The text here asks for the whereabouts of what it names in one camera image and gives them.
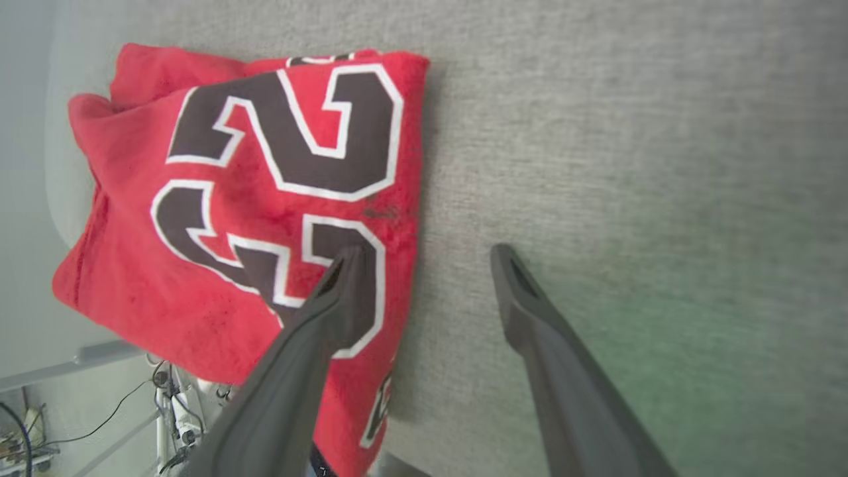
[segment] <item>electrical cable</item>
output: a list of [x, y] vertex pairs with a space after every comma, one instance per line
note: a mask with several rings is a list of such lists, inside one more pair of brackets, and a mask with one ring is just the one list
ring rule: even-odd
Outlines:
[[183, 409], [186, 410], [186, 412], [188, 412], [189, 416], [192, 416], [193, 418], [198, 420], [198, 423], [200, 423], [200, 436], [203, 437], [204, 435], [206, 435], [206, 429], [204, 428], [204, 421], [200, 418], [200, 416], [198, 416], [191, 409], [189, 409], [188, 406], [186, 406], [186, 404], [184, 402], [182, 402], [182, 400], [178, 396], [178, 394], [180, 394], [181, 390], [178, 387], [176, 387], [176, 381], [174, 380], [174, 363], [171, 363], [170, 368], [168, 370], [168, 373], [170, 374], [170, 383], [171, 383], [171, 385], [174, 386], [175, 391], [176, 391], [176, 392], [172, 392], [171, 394], [176, 399], [176, 401], [180, 404], [180, 407], [182, 407]]
[[32, 430], [36, 427], [36, 424], [38, 423], [38, 419], [39, 419], [39, 418], [41, 418], [41, 419], [42, 419], [42, 423], [43, 423], [43, 418], [44, 418], [44, 407], [45, 407], [45, 406], [46, 406], [46, 404], [41, 404], [41, 405], [38, 407], [38, 414], [36, 414], [36, 418], [35, 418], [35, 419], [32, 419], [32, 424], [30, 424], [30, 428], [26, 430], [27, 434], [31, 434], [31, 433], [32, 433]]
[[200, 423], [200, 435], [201, 435], [201, 436], [204, 436], [204, 435], [206, 434], [206, 429], [204, 428], [204, 421], [200, 418], [200, 416], [198, 416], [198, 415], [197, 415], [197, 414], [195, 414], [195, 413], [194, 413], [191, 409], [189, 409], [189, 408], [188, 408], [188, 407], [187, 407], [187, 406], [186, 406], [186, 405], [182, 402], [182, 400], [180, 399], [180, 397], [179, 397], [179, 396], [174, 396], [174, 399], [175, 399], [175, 401], [176, 401], [176, 402], [180, 405], [180, 407], [182, 407], [183, 409], [185, 409], [185, 410], [186, 410], [186, 412], [188, 412], [188, 415], [190, 415], [190, 416], [192, 416], [193, 418], [195, 418], [195, 419], [197, 419], [197, 420], [198, 420], [198, 423]]
[[15, 423], [20, 427], [20, 432], [26, 441], [26, 477], [32, 477], [32, 441], [30, 441], [30, 433], [26, 430], [24, 422], [20, 420], [18, 413], [13, 411], [5, 402], [0, 402], [0, 407], [14, 419]]
[[136, 391], [140, 390], [140, 389], [142, 388], [142, 386], [144, 386], [145, 384], [147, 384], [147, 383], [149, 383], [149, 382], [150, 382], [150, 379], [145, 379], [144, 381], [142, 381], [142, 383], [141, 383], [141, 384], [139, 384], [138, 386], [136, 386], [136, 388], [135, 388], [134, 390], [130, 391], [130, 392], [129, 392], [129, 394], [127, 394], [126, 396], [124, 396], [124, 398], [123, 398], [123, 399], [121, 399], [121, 400], [118, 402], [118, 406], [117, 406], [117, 407], [115, 407], [114, 411], [112, 412], [112, 415], [111, 415], [111, 416], [109, 416], [109, 417], [108, 417], [105, 421], [103, 421], [103, 423], [102, 423], [102, 424], [100, 424], [100, 425], [99, 425], [99, 426], [98, 426], [95, 430], [93, 430], [93, 431], [89, 432], [89, 433], [88, 433], [88, 434], [86, 434], [86, 435], [81, 435], [80, 437], [75, 437], [74, 439], [62, 439], [62, 440], [60, 440], [60, 441], [49, 441], [49, 442], [46, 442], [46, 443], [44, 443], [44, 444], [41, 444], [39, 447], [36, 447], [36, 449], [41, 449], [42, 447], [50, 446], [50, 445], [52, 445], [52, 444], [64, 444], [64, 443], [67, 443], [67, 442], [82, 441], [83, 439], [86, 439], [87, 437], [91, 437], [92, 435], [94, 435], [94, 433], [95, 433], [95, 432], [97, 432], [97, 431], [99, 431], [100, 429], [102, 429], [104, 425], [108, 424], [108, 423], [109, 423], [109, 421], [110, 421], [110, 420], [112, 420], [112, 418], [115, 416], [115, 414], [117, 414], [117, 413], [118, 413], [118, 410], [120, 409], [120, 405], [121, 405], [121, 404], [123, 404], [123, 403], [124, 403], [124, 401], [126, 401], [126, 399], [127, 399], [128, 397], [132, 396], [132, 395], [133, 395], [133, 393], [135, 393]]

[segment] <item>red jersey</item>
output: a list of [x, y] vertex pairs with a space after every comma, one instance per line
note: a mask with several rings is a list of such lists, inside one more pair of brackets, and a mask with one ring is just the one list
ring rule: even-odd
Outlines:
[[315, 430], [338, 474], [363, 475], [410, 306], [427, 65], [126, 45], [111, 98], [70, 101], [97, 187], [53, 292], [199, 378], [240, 384], [336, 253], [369, 248], [372, 325], [332, 360]]

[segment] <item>gray carpet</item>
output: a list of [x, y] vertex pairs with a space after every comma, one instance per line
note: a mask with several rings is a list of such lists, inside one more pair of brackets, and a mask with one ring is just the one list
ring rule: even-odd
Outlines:
[[841, 0], [62, 3], [64, 119], [121, 43], [432, 59], [421, 261], [385, 447], [431, 475], [546, 472], [488, 248], [513, 243], [682, 475], [844, 475], [848, 7]]

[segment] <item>black cable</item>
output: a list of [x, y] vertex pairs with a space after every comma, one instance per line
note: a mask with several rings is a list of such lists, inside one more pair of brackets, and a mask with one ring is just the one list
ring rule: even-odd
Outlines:
[[30, 428], [26, 430], [27, 434], [32, 433], [32, 430], [36, 427], [36, 424], [38, 423], [38, 419], [39, 419], [39, 418], [41, 418], [41, 419], [42, 419], [42, 422], [43, 422], [43, 418], [44, 418], [44, 406], [46, 406], [46, 405], [45, 405], [45, 404], [41, 404], [41, 405], [38, 407], [38, 414], [36, 414], [36, 418], [35, 418], [35, 419], [32, 419], [32, 424], [30, 424]]
[[[157, 396], [158, 396], [158, 391], [154, 390], [154, 391], [153, 391], [153, 404], [156, 406], [156, 408], [157, 408], [157, 409], [159, 409], [159, 415], [160, 415], [160, 416], [162, 416], [162, 419], [164, 419], [166, 422], [168, 422], [168, 423], [170, 424], [170, 426], [169, 426], [169, 427], [171, 427], [172, 429], [173, 429], [173, 428], [176, 428], [176, 424], [175, 424], [175, 422], [174, 422], [174, 421], [175, 421], [174, 413], [173, 413], [173, 412], [170, 412], [170, 419], [168, 419], [168, 416], [167, 416], [168, 411], [167, 411], [167, 410], [165, 410], [163, 407], [161, 407], [161, 406], [159, 405], [159, 402], [158, 402], [158, 401], [156, 401], [156, 397], [157, 397]], [[174, 434], [173, 434], [173, 433], [169, 433], [169, 434], [171, 434], [171, 436], [170, 436], [170, 444], [171, 444], [171, 446], [172, 446], [172, 447], [174, 447], [174, 453], [176, 453], [176, 441], [175, 441], [175, 436], [174, 436]]]
[[170, 364], [170, 368], [168, 369], [168, 373], [170, 375], [170, 383], [174, 387], [173, 391], [171, 391], [171, 394], [173, 395], [173, 397], [176, 398], [176, 401], [178, 403], [180, 403], [180, 407], [182, 407], [183, 409], [186, 410], [186, 412], [188, 412], [189, 416], [192, 416], [193, 418], [198, 420], [198, 422], [200, 423], [200, 436], [203, 437], [204, 435], [206, 435], [206, 430], [204, 428], [204, 421], [200, 418], [200, 416], [198, 416], [197, 414], [192, 412], [192, 410], [189, 409], [186, 406], [186, 404], [183, 403], [182, 400], [180, 399], [180, 397], [178, 396], [180, 394], [181, 390], [180, 390], [180, 388], [178, 388], [176, 386], [176, 381], [174, 380], [174, 363]]
[[160, 386], [159, 384], [156, 383], [156, 373], [159, 372], [159, 369], [162, 367], [163, 364], [165, 364], [164, 361], [159, 362], [159, 364], [156, 365], [156, 368], [153, 369], [153, 377], [151, 377], [150, 380], [153, 381], [154, 386], [156, 386], [157, 388], [165, 390], [165, 389], [168, 389], [168, 388], [165, 387], [165, 386]]
[[175, 401], [177, 401], [177, 402], [180, 404], [180, 407], [182, 407], [183, 409], [185, 409], [185, 410], [186, 410], [186, 412], [188, 412], [188, 414], [189, 414], [190, 416], [192, 416], [193, 418], [195, 418], [195, 419], [197, 419], [197, 420], [198, 420], [198, 423], [200, 423], [200, 435], [201, 435], [201, 436], [205, 435], [205, 434], [206, 434], [206, 429], [204, 428], [204, 421], [200, 418], [200, 416], [198, 416], [198, 415], [197, 415], [197, 414], [195, 414], [195, 413], [194, 413], [191, 409], [189, 409], [188, 407], [186, 407], [186, 405], [182, 402], [182, 400], [180, 399], [180, 397], [179, 397], [179, 396], [174, 396], [174, 398], [175, 398], [174, 400], [175, 400]]
[[82, 441], [83, 439], [86, 439], [87, 437], [91, 437], [95, 432], [99, 431], [104, 425], [106, 425], [110, 420], [112, 420], [112, 418], [115, 416], [115, 414], [118, 413], [118, 409], [120, 409], [120, 405], [123, 404], [124, 401], [126, 401], [126, 398], [132, 396], [133, 393], [140, 390], [142, 388], [142, 386], [144, 386], [145, 384], [147, 384], [149, 382], [150, 382], [150, 379], [144, 380], [141, 384], [136, 386], [136, 388], [134, 390], [130, 391], [129, 394], [124, 396], [124, 398], [121, 399], [120, 402], [118, 402], [118, 406], [114, 409], [114, 411], [112, 412], [112, 415], [109, 416], [109, 418], [107, 418], [105, 421], [103, 421], [103, 423], [100, 424], [95, 430], [89, 432], [86, 435], [81, 435], [80, 437], [75, 437], [74, 439], [62, 439], [61, 441], [46, 442], [44, 444], [41, 444], [39, 447], [36, 447], [36, 449], [41, 449], [42, 447], [50, 446], [52, 444], [64, 444], [64, 443], [67, 443], [67, 442]]
[[14, 419], [15, 423], [20, 427], [20, 432], [24, 436], [24, 441], [26, 441], [26, 477], [32, 477], [32, 441], [30, 441], [30, 433], [27, 432], [26, 426], [24, 426], [24, 422], [20, 420], [18, 413], [13, 411], [9, 406], [6, 406], [5, 402], [0, 402], [0, 407], [8, 412], [8, 415]]

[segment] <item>white outline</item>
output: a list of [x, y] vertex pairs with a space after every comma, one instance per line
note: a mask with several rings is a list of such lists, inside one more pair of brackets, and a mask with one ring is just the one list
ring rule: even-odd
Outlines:
[[186, 232], [191, 240], [201, 249], [203, 249], [206, 253], [211, 255], [216, 261], [221, 263], [225, 263], [232, 267], [243, 268], [243, 265], [240, 261], [238, 261], [238, 255], [236, 255], [236, 246], [241, 247], [247, 250], [259, 250], [268, 253], [272, 253], [276, 255], [276, 270], [274, 274], [274, 296], [271, 298], [271, 301], [278, 305], [289, 306], [293, 308], [298, 308], [304, 303], [303, 298], [298, 298], [295, 296], [286, 295], [286, 285], [288, 281], [288, 264], [291, 260], [291, 249], [289, 249], [285, 245], [273, 244], [271, 242], [263, 242], [261, 240], [254, 240], [251, 238], [239, 237], [237, 235], [233, 235], [228, 233], [227, 243], [230, 245], [230, 250], [232, 250], [232, 255], [236, 257], [236, 260], [227, 259], [217, 255], [213, 252], [209, 247], [207, 247], [203, 241], [200, 239], [201, 237], [217, 237], [218, 234], [215, 232], [215, 229], [212, 224], [211, 218], [211, 197], [212, 191], [215, 187], [215, 184], [210, 181], [195, 181], [195, 180], [187, 180], [187, 179], [172, 179], [165, 184], [153, 198], [153, 204], [150, 207], [150, 217], [153, 219], [153, 226], [156, 228], [156, 233], [159, 235], [159, 239], [162, 240], [162, 243], [168, 247], [168, 249], [176, 256], [182, 258], [184, 261], [188, 261], [193, 263], [194, 265], [199, 265], [203, 268], [209, 269], [212, 272], [215, 272], [219, 277], [223, 278], [224, 281], [228, 283], [232, 283], [236, 286], [236, 288], [241, 291], [246, 291], [248, 293], [252, 293], [254, 295], [259, 295], [259, 291], [253, 287], [248, 287], [245, 285], [241, 285], [240, 283], [236, 283], [232, 281], [227, 275], [215, 270], [213, 267], [207, 267], [203, 264], [197, 263], [196, 261], [189, 260], [188, 257], [183, 255], [179, 250], [177, 250], [165, 237], [165, 233], [162, 231], [162, 228], [159, 226], [159, 222], [156, 220], [157, 212], [159, 211], [159, 205], [162, 202], [162, 199], [165, 198], [171, 190], [175, 188], [191, 188], [203, 191], [203, 199], [202, 199], [202, 216], [204, 221], [204, 228], [194, 228], [187, 227]]
[[356, 357], [360, 351], [371, 343], [374, 337], [377, 336], [382, 329], [383, 318], [386, 314], [386, 247], [362, 222], [346, 221], [335, 217], [304, 214], [304, 236], [301, 240], [301, 246], [303, 248], [302, 260], [306, 263], [315, 263], [316, 265], [322, 265], [324, 267], [328, 267], [332, 264], [331, 259], [315, 255], [312, 252], [313, 226], [316, 223], [338, 228], [354, 229], [359, 232], [377, 252], [377, 262], [375, 264], [375, 279], [377, 283], [375, 283], [376, 293], [374, 297], [374, 324], [359, 341], [354, 343], [353, 346], [347, 350], [339, 350], [332, 356], [335, 359], [349, 359]]
[[347, 56], [348, 59], [354, 59], [356, 58], [356, 52], [351, 52], [345, 55], [331, 54], [330, 56], [290, 56], [286, 58], [286, 68], [292, 67], [292, 60], [295, 58], [300, 58], [300, 60], [306, 63], [307, 65], [329, 65], [331, 63], [336, 62], [337, 56]]
[[[172, 156], [170, 155], [169, 148], [169, 157], [165, 160], [165, 163], [173, 164], [177, 162], [190, 162], [194, 164], [205, 164], [208, 166], [226, 167], [227, 164], [229, 164], [232, 155], [235, 153], [238, 144], [241, 142], [242, 138], [244, 138], [245, 134], [244, 131], [226, 125], [235, 107], [241, 106], [245, 108], [248, 113], [250, 125], [254, 130], [254, 135], [259, 141], [259, 145], [262, 149], [262, 154], [265, 157], [265, 163], [268, 166], [268, 171], [271, 173], [271, 176], [274, 177], [274, 183], [276, 184], [277, 189], [295, 194], [322, 197], [324, 199], [341, 200], [344, 202], [355, 202], [357, 200], [368, 197], [369, 195], [372, 195], [376, 192], [379, 192], [385, 188], [388, 188], [392, 186], [392, 184], [394, 184], [395, 172], [397, 171], [398, 166], [400, 125], [404, 113], [404, 99], [400, 95], [398, 88], [392, 82], [392, 78], [386, 72], [385, 68], [383, 68], [383, 66], [380, 64], [342, 65], [333, 68], [332, 73], [330, 74], [330, 81], [327, 84], [326, 96], [324, 97], [324, 104], [322, 105], [322, 110], [337, 111], [341, 115], [341, 117], [339, 118], [339, 127], [336, 136], [335, 147], [323, 147], [318, 145], [315, 140], [315, 136], [310, 130], [309, 125], [306, 124], [303, 111], [300, 109], [300, 103], [298, 102], [297, 96], [292, 87], [292, 83], [289, 81], [286, 71], [277, 70], [276, 72], [277, 78], [279, 78], [280, 84], [282, 85], [282, 88], [285, 91], [286, 97], [288, 99], [288, 104], [292, 111], [295, 123], [297, 123], [298, 129], [300, 130], [304, 141], [310, 148], [310, 152], [315, 155], [340, 160], [343, 160], [347, 155], [348, 132], [350, 127], [350, 109], [352, 105], [348, 101], [333, 101], [332, 96], [336, 92], [336, 83], [340, 75], [353, 75], [359, 73], [374, 73], [375, 75], [377, 75], [377, 78], [380, 80], [380, 83], [386, 90], [386, 93], [392, 99], [393, 104], [392, 120], [389, 128], [388, 162], [386, 166], [386, 176], [380, 181], [374, 182], [373, 184], [352, 193], [342, 193], [327, 190], [324, 188], [314, 188], [310, 186], [285, 182], [282, 177], [282, 172], [276, 166], [273, 154], [271, 153], [271, 148], [268, 146], [268, 142], [265, 139], [265, 132], [262, 130], [262, 126], [259, 123], [259, 117], [256, 115], [256, 108], [254, 107], [253, 102], [243, 98], [236, 98], [234, 96], [227, 97], [224, 109], [221, 110], [218, 119], [212, 126], [212, 129], [219, 132], [224, 132], [226, 134], [230, 134], [231, 136], [229, 142], [224, 147], [224, 152], [221, 154], [220, 158], [199, 156], [194, 154], [180, 154]], [[187, 93], [186, 97], [183, 99], [183, 109], [185, 108], [188, 99], [192, 96], [193, 91], [194, 90], [189, 91], [189, 93]], [[174, 127], [175, 134], [176, 129], [179, 127], [179, 118], [181, 117], [182, 109], [178, 116], [176, 126]], [[172, 136], [171, 147], [173, 146], [173, 141], [174, 138]]]
[[[381, 383], [380, 387], [377, 388], [377, 394], [374, 395], [374, 406], [371, 407], [371, 413], [368, 414], [368, 422], [365, 424], [365, 433], [362, 434], [362, 439], [360, 439], [360, 447], [363, 449], [371, 449], [371, 446], [374, 445], [374, 441], [377, 440], [377, 436], [380, 435], [382, 426], [386, 424], [386, 421], [388, 421], [388, 414], [386, 413], [386, 410], [388, 409], [388, 402], [392, 397], [391, 393], [388, 393], [387, 391], [391, 387], [392, 376], [389, 376], [386, 381]], [[380, 419], [380, 427], [377, 428], [377, 432], [374, 433], [374, 437], [368, 439], [368, 431], [371, 430], [371, 420], [374, 418], [377, 406], [380, 406], [380, 415], [382, 416], [382, 419]]]

